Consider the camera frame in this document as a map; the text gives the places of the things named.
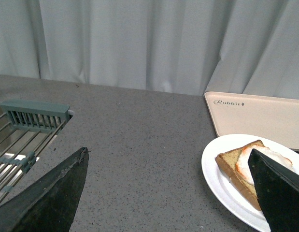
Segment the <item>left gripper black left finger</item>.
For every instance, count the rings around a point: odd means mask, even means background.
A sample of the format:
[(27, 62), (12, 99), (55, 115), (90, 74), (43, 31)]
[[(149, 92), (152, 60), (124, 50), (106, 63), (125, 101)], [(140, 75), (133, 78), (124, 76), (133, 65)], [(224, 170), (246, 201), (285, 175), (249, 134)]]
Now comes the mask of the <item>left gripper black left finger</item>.
[(0, 232), (67, 232), (81, 198), (89, 151), (82, 147), (0, 206)]

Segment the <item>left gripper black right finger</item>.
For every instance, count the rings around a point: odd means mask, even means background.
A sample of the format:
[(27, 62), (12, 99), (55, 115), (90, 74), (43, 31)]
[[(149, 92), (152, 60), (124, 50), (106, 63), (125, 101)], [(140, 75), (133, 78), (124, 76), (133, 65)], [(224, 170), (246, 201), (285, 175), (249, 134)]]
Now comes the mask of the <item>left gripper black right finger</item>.
[(248, 165), (270, 230), (299, 232), (299, 175), (256, 149)]

